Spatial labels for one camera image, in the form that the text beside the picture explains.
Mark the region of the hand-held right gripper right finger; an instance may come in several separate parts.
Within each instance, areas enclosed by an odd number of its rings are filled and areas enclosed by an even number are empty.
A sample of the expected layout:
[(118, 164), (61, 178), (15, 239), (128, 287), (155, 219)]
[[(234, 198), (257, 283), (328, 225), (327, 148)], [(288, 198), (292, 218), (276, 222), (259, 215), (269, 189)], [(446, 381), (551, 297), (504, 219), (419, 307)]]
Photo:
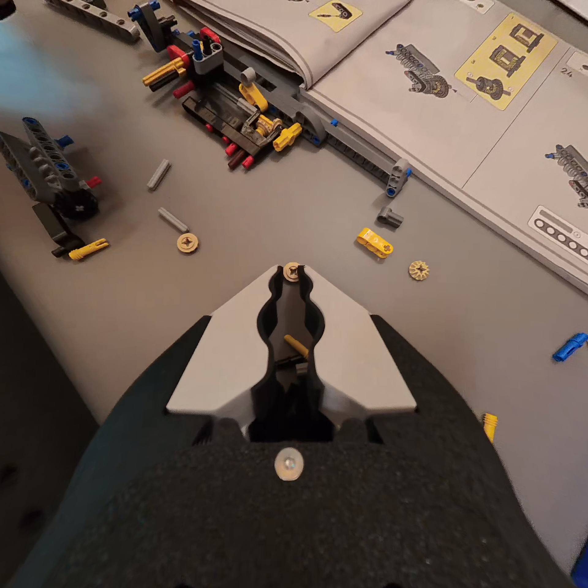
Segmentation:
[(320, 413), (337, 428), (351, 418), (413, 413), (416, 400), (370, 312), (310, 266), (300, 269), (300, 297)]

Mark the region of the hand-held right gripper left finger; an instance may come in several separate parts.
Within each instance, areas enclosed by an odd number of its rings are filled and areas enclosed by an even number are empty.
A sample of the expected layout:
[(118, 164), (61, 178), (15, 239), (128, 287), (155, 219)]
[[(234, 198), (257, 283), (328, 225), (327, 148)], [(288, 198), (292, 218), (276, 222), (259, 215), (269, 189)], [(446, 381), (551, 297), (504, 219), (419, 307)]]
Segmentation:
[(282, 285), (282, 269), (271, 266), (213, 311), (168, 400), (169, 413), (230, 418), (242, 430), (255, 419), (252, 388), (266, 375), (270, 358), (258, 317), (272, 301), (272, 279)]

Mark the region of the yellow lego connector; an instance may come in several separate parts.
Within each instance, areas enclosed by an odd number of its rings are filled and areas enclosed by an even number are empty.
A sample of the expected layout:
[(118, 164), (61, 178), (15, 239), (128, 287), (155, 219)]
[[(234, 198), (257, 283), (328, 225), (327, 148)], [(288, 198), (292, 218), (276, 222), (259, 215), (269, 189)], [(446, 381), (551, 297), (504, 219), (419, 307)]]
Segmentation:
[(369, 228), (363, 228), (356, 241), (380, 259), (386, 259), (393, 253), (393, 246)]

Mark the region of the grey lego axle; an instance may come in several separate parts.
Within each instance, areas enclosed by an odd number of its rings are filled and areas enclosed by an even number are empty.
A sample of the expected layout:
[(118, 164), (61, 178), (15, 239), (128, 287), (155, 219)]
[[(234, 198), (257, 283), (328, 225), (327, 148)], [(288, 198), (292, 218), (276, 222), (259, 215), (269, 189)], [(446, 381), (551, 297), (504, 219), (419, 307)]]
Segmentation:
[(178, 232), (181, 234), (189, 233), (190, 229), (187, 224), (180, 221), (176, 216), (174, 216), (171, 212), (166, 210), (165, 208), (158, 209), (158, 216), (162, 218), (165, 222), (173, 226)]
[(168, 172), (171, 170), (172, 164), (169, 160), (164, 159), (158, 165), (157, 169), (151, 176), (150, 180), (146, 184), (146, 188), (149, 192), (153, 192), (158, 189), (161, 182), (165, 179)]

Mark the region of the blue lego pin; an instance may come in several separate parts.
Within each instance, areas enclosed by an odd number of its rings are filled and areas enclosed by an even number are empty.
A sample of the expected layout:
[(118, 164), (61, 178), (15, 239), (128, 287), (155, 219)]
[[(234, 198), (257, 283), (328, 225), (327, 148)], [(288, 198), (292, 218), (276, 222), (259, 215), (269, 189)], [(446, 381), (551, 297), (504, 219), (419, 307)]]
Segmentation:
[(577, 333), (568, 339), (555, 353), (552, 355), (552, 359), (555, 362), (562, 363), (568, 360), (574, 355), (579, 349), (587, 345), (588, 336), (587, 333)]

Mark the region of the lego engine subassembly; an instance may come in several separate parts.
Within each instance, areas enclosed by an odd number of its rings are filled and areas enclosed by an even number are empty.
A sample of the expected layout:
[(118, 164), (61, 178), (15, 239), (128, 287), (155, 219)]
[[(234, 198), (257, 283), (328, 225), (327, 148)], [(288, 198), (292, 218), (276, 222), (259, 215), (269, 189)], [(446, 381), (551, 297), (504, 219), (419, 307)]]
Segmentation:
[(74, 143), (70, 136), (54, 139), (40, 121), (30, 116), (23, 117), (22, 123), (28, 140), (1, 132), (1, 155), (54, 242), (52, 255), (68, 257), (70, 251), (87, 245), (68, 221), (84, 222), (98, 214), (99, 202), (93, 190), (102, 180), (97, 176), (82, 179), (67, 160), (64, 150)]

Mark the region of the lego chassis assembly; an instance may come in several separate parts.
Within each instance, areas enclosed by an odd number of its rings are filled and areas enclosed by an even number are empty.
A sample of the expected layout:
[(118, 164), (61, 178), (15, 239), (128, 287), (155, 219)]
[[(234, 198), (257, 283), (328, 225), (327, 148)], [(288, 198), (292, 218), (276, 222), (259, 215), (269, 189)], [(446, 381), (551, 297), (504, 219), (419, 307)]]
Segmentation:
[(173, 15), (158, 16), (159, 1), (136, 4), (127, 16), (112, 13), (105, 1), (46, 1), (56, 10), (75, 14), (96, 28), (136, 42), (140, 31), (168, 62), (146, 75), (151, 92), (170, 89), (186, 113), (226, 145), (228, 168), (248, 170), (270, 152), (284, 152), (303, 137), (320, 147), (331, 145), (385, 184), (385, 193), (400, 194), (412, 166), (394, 161), (370, 146), (342, 120), (329, 118), (302, 96), (292, 77), (279, 73), (209, 27), (181, 32)]

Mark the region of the lego instruction booklet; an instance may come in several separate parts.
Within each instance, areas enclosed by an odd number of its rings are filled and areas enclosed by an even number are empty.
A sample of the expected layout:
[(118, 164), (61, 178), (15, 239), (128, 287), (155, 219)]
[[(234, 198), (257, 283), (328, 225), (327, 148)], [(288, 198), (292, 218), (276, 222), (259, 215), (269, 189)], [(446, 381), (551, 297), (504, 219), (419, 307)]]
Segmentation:
[(499, 1), (409, 1), (297, 99), (587, 293), (587, 54)]

